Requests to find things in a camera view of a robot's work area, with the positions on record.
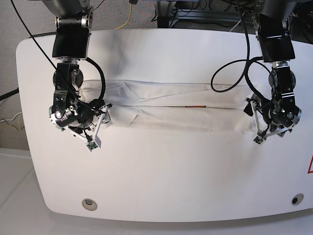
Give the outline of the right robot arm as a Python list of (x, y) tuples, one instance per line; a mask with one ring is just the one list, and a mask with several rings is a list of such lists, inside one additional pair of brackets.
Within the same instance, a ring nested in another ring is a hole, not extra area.
[[(56, 17), (52, 57), (59, 60), (53, 75), (55, 91), (49, 118), (58, 129), (70, 131), (93, 150), (101, 145), (97, 134), (101, 125), (110, 123), (108, 110), (113, 107), (104, 101), (106, 81), (102, 69), (88, 58), (93, 6), (88, 0), (45, 0), (44, 4)], [(100, 95), (90, 102), (80, 96), (84, 81), (80, 60), (92, 64), (100, 74)]]

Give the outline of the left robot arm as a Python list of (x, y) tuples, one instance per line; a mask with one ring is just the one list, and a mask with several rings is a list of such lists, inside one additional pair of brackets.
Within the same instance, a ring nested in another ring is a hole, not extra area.
[(293, 92), (296, 79), (288, 65), (295, 59), (288, 20), (295, 6), (294, 0), (258, 0), (252, 14), (262, 56), (250, 59), (248, 65), (260, 60), (272, 64), (268, 76), (271, 99), (253, 86), (245, 69), (245, 80), (253, 91), (252, 97), (246, 99), (245, 113), (255, 118), (257, 144), (273, 135), (283, 137), (300, 121), (301, 109), (295, 104)]

